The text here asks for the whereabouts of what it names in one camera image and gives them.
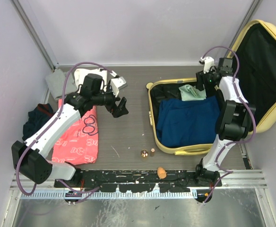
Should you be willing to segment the mint green cartoon cloth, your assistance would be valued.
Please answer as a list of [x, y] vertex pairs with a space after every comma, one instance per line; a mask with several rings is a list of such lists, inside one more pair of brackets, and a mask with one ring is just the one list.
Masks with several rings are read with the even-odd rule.
[[179, 87], [182, 101], [200, 101], [206, 99], [205, 90], [198, 90], [195, 86], [186, 84]]

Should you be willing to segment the blue shirt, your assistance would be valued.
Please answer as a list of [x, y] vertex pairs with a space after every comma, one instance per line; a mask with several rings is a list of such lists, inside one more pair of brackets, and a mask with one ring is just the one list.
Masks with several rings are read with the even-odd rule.
[[156, 125], [157, 139], [168, 148], [212, 144], [219, 114], [214, 96], [198, 101], [163, 100]]

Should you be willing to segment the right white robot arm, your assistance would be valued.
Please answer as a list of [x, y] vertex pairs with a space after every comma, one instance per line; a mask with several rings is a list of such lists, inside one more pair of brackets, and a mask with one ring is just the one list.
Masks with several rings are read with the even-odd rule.
[[216, 91], [220, 114], [216, 121], [216, 138], [206, 156], [195, 168], [194, 181], [199, 186], [214, 185], [221, 163], [229, 150], [256, 127], [256, 107], [249, 104], [240, 88], [240, 81], [232, 69], [231, 58], [220, 58], [218, 65], [212, 57], [201, 57], [204, 66], [196, 73], [197, 88]]

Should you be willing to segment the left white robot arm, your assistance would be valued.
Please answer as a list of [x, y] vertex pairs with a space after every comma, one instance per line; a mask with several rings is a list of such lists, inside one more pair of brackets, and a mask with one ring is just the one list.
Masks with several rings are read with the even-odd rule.
[[35, 185], [48, 179], [62, 180], [70, 187], [80, 185], [82, 173], [79, 168], [68, 161], [57, 163], [46, 160], [46, 157], [64, 132], [94, 106], [105, 106], [114, 118], [129, 113], [126, 108], [127, 99], [119, 97], [120, 90], [127, 85], [126, 80], [116, 76], [101, 89], [102, 82], [100, 75], [86, 75], [79, 91], [68, 94], [58, 111], [38, 132], [24, 142], [16, 141], [12, 145], [12, 159], [19, 189], [22, 188], [20, 175], [33, 181]]

